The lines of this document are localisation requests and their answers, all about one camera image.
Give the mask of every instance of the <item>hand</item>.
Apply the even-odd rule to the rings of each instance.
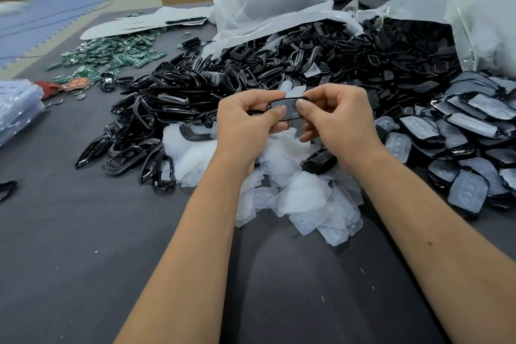
[[[217,111],[217,154],[229,154],[236,164],[253,166],[265,147],[267,135],[285,131],[286,121],[278,122],[286,106],[276,106],[264,114],[249,116],[250,109],[265,110],[270,101],[285,98],[285,93],[270,90],[247,90],[219,102]]]
[[[347,170],[367,161],[374,152],[384,152],[378,138],[366,91],[361,87],[327,83],[303,93],[298,111],[307,120],[299,140],[321,137],[325,147]]]

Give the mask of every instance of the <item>gray work mat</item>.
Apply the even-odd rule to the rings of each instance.
[[[106,14],[92,26],[125,15]],[[216,33],[210,24],[178,28],[159,36],[155,48],[174,57],[186,30],[204,41]],[[43,67],[80,43],[75,35],[20,77],[70,73]],[[122,76],[158,64],[125,67]],[[119,92],[93,86],[82,101],[60,94],[55,100],[63,104],[0,149],[1,180],[20,183],[0,205],[1,343],[113,342],[174,233],[190,188],[156,195],[138,184],[138,171],[109,178],[101,161],[74,169],[114,119],[109,110]],[[446,342],[374,210],[362,208],[363,230],[337,248],[316,231],[300,236],[270,210],[236,229],[221,342]],[[481,223],[514,257],[507,221],[488,212]]]

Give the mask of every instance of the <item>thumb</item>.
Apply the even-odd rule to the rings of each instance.
[[[317,126],[321,119],[326,116],[326,112],[319,106],[304,99],[296,101],[296,108],[305,119],[315,126]]]
[[[267,125],[267,129],[272,128],[283,116],[287,113],[287,107],[285,105],[276,106],[269,109],[264,114],[258,116],[260,122]]]

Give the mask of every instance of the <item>stack of plastic bags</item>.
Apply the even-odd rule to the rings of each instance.
[[[28,80],[0,81],[0,146],[45,110],[43,90]]]
[[[361,187],[338,164],[320,176],[301,171],[300,162],[320,147],[301,143],[295,134],[296,129],[290,128],[267,140],[256,159],[255,170],[242,184],[236,227],[254,219],[258,211],[270,208],[278,217],[287,214],[302,235],[318,230],[327,243],[337,246],[362,228],[358,209],[364,202]],[[182,187],[196,186],[217,141],[187,141],[179,132],[179,124],[172,124],[164,130],[163,143],[167,155],[174,159],[177,182]],[[265,176],[270,187],[261,185]]]

